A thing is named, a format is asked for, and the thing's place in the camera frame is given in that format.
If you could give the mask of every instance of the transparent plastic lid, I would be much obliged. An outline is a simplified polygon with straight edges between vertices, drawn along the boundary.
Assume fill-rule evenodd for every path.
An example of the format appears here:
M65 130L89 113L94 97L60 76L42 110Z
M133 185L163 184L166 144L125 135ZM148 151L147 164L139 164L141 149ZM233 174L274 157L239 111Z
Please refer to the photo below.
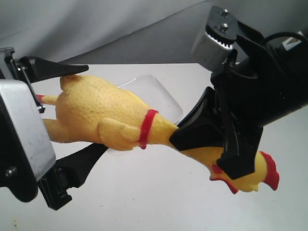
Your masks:
M152 75L140 76L118 83L117 86L133 92L151 108L159 111L164 118L174 124L178 124L183 117L181 106L158 79Z

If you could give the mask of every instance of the rubber chicken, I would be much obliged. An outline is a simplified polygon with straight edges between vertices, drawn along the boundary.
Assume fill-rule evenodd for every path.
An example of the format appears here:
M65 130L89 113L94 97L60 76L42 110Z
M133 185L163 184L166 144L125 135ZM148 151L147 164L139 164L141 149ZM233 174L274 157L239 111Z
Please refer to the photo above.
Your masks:
M178 127L132 92L87 75L61 77L60 87L59 96L37 95L43 104L55 105L56 119L43 119L51 141L101 143L118 151L148 144L175 149L169 138ZM206 166L210 180L224 181L234 194L258 191L261 182L277 189L279 174L270 155L257 152L255 172L231 180L216 164L222 152L220 147L203 147L181 153Z

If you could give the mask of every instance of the screw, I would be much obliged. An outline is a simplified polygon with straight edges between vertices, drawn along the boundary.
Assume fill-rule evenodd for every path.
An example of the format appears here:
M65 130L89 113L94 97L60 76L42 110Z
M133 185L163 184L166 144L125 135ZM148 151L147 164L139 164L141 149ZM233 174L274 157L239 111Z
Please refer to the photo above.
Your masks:
M12 176L15 176L17 174L17 168L16 167L9 167L6 171L5 171L5 176L7 178L10 178Z
M221 13L220 13L222 16L226 17L228 14L229 14L229 11L227 9L223 10Z
M226 23L222 23L219 27L219 30L222 32L222 33L226 33L226 31L228 30L228 24Z

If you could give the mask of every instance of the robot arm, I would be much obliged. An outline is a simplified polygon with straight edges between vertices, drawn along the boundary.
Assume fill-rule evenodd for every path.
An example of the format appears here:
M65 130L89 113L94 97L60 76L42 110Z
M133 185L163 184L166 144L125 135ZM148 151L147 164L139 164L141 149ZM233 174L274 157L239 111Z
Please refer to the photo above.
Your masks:
M217 165L232 180L253 173L263 127L308 102L306 35L308 30L264 38L227 10L212 7L192 55L212 71L214 87L205 89L178 124L170 142L179 151L223 147ZM268 44L278 37L289 38L277 48ZM248 56L239 64L235 43ZM40 118L44 106L31 83L81 73L89 67L37 57L14 59L13 52L13 48L0 50L0 116L5 134L1 143L0 187L8 187L23 202L33 200L40 189L48 207L57 210L72 200L67 190L85 182L108 148L94 143L56 160Z

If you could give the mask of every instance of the white table surface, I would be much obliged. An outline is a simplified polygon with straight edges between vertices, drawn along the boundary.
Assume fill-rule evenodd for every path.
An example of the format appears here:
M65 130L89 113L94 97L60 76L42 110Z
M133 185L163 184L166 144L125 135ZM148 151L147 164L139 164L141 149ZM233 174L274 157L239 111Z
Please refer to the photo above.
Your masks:
M210 72L197 64L91 65L89 74L113 83L154 75L186 115L210 85ZM59 79L34 84L37 93L60 93ZM54 116L48 106L46 117ZM223 182L210 182L208 170L164 146L117 153L107 151L73 201L59 211L42 195L17 201L0 189L3 231L289 231L307 230L308 108L264 129L260 149L271 154L281 176L277 191L233 195ZM57 158L87 143L57 144Z

